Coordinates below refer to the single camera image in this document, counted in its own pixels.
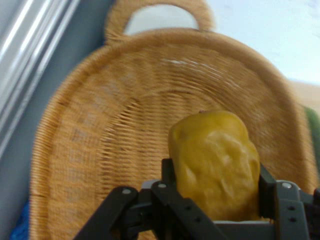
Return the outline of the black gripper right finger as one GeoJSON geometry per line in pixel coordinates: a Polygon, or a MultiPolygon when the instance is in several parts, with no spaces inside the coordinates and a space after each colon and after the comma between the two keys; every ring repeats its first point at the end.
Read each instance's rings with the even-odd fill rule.
{"type": "Polygon", "coordinates": [[[320,189],[308,194],[294,182],[274,179],[261,164],[259,214],[273,220],[277,240],[318,240],[320,189]]]}

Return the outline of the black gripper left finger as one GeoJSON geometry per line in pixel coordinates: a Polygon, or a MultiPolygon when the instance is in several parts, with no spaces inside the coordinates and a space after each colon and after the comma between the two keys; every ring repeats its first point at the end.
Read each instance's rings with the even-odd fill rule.
{"type": "Polygon", "coordinates": [[[158,240],[224,240],[223,232],[176,189],[170,158],[161,161],[161,180],[150,188],[114,188],[76,234],[76,240],[136,240],[152,231],[158,240]]]}

